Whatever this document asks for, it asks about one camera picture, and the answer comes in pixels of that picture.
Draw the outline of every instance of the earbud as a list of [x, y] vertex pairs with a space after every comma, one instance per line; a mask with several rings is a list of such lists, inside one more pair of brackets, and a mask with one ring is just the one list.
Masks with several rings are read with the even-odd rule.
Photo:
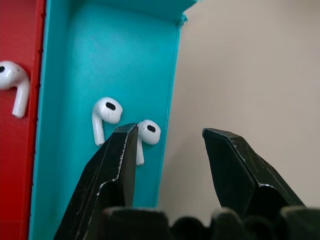
[[94, 142], [97, 146], [105, 143], [102, 120], [109, 124], [117, 124], [122, 111], [122, 106], [113, 98], [103, 97], [96, 102], [92, 110], [92, 127]]
[[160, 140], [161, 129], [151, 120], [144, 120], [138, 123], [138, 140], [136, 145], [136, 164], [141, 166], [145, 163], [142, 141], [155, 145]]
[[12, 114], [17, 118], [25, 115], [30, 83], [26, 71], [12, 61], [0, 62], [0, 90], [7, 90], [16, 87], [16, 96], [14, 100]]

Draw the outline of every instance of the beige wall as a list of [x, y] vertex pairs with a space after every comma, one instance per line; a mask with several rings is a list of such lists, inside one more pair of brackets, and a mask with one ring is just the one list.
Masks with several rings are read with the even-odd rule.
[[187, 12], [159, 208], [219, 207], [202, 128], [232, 131], [320, 207], [320, 1], [205, 0]]

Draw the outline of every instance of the red plastic holder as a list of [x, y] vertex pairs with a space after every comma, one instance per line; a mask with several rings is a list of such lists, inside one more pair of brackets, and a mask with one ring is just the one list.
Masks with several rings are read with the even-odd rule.
[[0, 61], [30, 76], [26, 116], [12, 108], [16, 89], [0, 92], [0, 239], [28, 239], [45, 0], [0, 1]]

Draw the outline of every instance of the earbud stem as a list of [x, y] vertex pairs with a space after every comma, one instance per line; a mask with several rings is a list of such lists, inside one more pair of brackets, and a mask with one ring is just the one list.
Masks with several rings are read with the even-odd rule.
[[30, 83], [28, 79], [24, 79], [17, 85], [16, 96], [14, 100], [12, 114], [17, 118], [22, 118], [26, 113], [30, 91]]
[[97, 116], [94, 111], [92, 113], [92, 127], [94, 142], [97, 146], [101, 146], [105, 143], [104, 127], [101, 117]]
[[141, 166], [145, 163], [144, 150], [142, 148], [142, 140], [138, 137], [136, 144], [136, 164]]

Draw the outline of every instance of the white earbud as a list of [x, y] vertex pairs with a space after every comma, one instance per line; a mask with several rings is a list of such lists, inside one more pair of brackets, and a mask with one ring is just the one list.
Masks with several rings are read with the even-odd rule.
[[7, 90], [16, 87], [12, 114], [17, 118], [25, 115], [30, 82], [26, 71], [12, 61], [0, 61], [0, 90]]
[[155, 145], [160, 140], [161, 129], [151, 120], [144, 120], [138, 123], [138, 140], [136, 145], [136, 164], [141, 166], [145, 163], [142, 141]]
[[109, 124], [117, 124], [122, 111], [122, 106], [113, 98], [103, 97], [96, 102], [92, 110], [92, 127], [94, 142], [97, 146], [105, 143], [102, 120]]

